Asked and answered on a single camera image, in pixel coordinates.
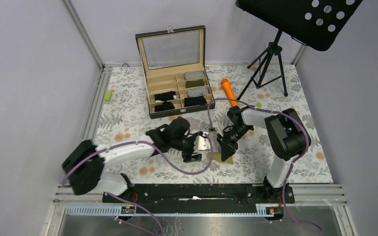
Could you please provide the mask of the olive khaki underwear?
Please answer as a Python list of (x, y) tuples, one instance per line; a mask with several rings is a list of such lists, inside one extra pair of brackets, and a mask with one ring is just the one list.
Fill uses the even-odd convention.
[(233, 153), (233, 155), (229, 159), (227, 159), (225, 162), (222, 162), (221, 161), (221, 148), (220, 148), (219, 144), (216, 144), (216, 145), (213, 146), (213, 152), (214, 152), (213, 153), (213, 160), (214, 161), (217, 161), (219, 163), (233, 164), (233, 155), (235, 153)]

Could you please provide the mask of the black underwear white trim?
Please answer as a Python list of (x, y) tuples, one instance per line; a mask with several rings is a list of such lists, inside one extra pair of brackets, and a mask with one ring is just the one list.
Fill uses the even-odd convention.
[(168, 91), (164, 93), (157, 93), (154, 95), (154, 102), (160, 103), (164, 101), (177, 99), (176, 91)]

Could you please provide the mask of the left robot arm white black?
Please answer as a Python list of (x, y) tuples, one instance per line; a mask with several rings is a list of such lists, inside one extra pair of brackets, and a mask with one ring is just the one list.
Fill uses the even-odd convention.
[(180, 151), (184, 162), (201, 161), (200, 141), (206, 133), (189, 130), (190, 123), (177, 118), (126, 142), (95, 145), (92, 140), (84, 140), (62, 163), (65, 176), (61, 184), (71, 187), (78, 196), (96, 191), (114, 194), (119, 201), (127, 202), (133, 195), (129, 180), (108, 169), (132, 159), (166, 154), (170, 149)]

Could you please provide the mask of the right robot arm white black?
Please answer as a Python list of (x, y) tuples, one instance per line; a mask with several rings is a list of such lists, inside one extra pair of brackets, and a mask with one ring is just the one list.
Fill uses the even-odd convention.
[(263, 181), (265, 186), (262, 195), (266, 201), (276, 202), (282, 196), (281, 187), (287, 179), (287, 174), (293, 160), (303, 154), (311, 139), (303, 126), (297, 112), (288, 108), (282, 112), (249, 107), (232, 107), (227, 112), (232, 125), (219, 131), (217, 142), (221, 149), (221, 160), (225, 161), (238, 150), (238, 141), (255, 127), (267, 131), (275, 158)]

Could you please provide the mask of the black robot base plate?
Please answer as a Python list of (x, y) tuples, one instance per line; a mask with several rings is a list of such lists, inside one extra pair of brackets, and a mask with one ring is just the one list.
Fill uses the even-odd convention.
[(262, 184), (134, 184), (119, 197), (158, 214), (256, 213), (256, 205), (283, 205), (282, 191)]

